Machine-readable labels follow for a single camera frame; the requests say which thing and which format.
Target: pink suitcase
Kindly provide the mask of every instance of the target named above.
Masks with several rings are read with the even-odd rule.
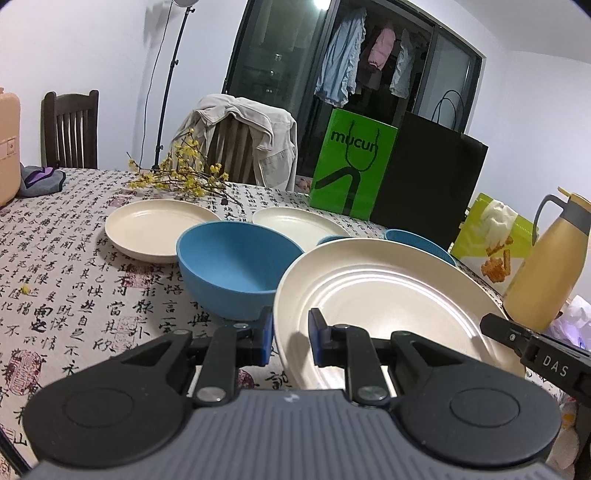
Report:
[[[0,207],[17,194],[21,185],[18,131],[21,102],[14,93],[0,87]]]

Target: cream plate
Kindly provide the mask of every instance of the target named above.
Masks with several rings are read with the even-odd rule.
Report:
[[[105,232],[117,249],[136,260],[175,263],[177,240],[194,225],[218,222],[213,212],[179,200],[142,200],[111,213]]]
[[[512,350],[480,332],[485,314],[504,317],[492,298],[457,268],[408,245],[369,238],[329,242],[298,258],[279,283],[275,339],[290,380],[299,388],[344,388],[342,369],[314,366],[308,340],[313,307],[328,325],[348,323],[384,339],[407,330],[515,375],[525,373]]]
[[[318,240],[325,236],[349,236],[347,230],[328,218],[295,208],[263,208],[252,216],[252,223],[282,233],[297,243],[304,252],[312,250]]]

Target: pink shirt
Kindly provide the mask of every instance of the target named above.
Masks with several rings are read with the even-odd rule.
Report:
[[[384,28],[378,39],[375,41],[374,47],[371,49],[369,54],[368,63],[374,66],[378,70],[382,70],[388,57],[392,53],[394,48],[394,42],[396,41],[396,34],[391,28]]]

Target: beige jacket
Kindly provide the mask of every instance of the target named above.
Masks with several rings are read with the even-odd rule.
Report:
[[[249,126],[257,184],[293,191],[297,167],[297,124],[290,113],[281,108],[221,93],[207,95],[180,125],[172,143],[193,128],[193,137],[204,145],[204,151],[208,151],[216,125],[228,115]]]

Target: wooden chair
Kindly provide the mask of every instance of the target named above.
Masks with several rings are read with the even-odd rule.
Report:
[[[218,123],[207,148],[207,163],[221,163],[230,181],[256,185],[252,168],[252,138],[248,126],[228,115]]]
[[[97,168],[96,121],[99,92],[48,92],[41,108],[41,145],[48,167]]]

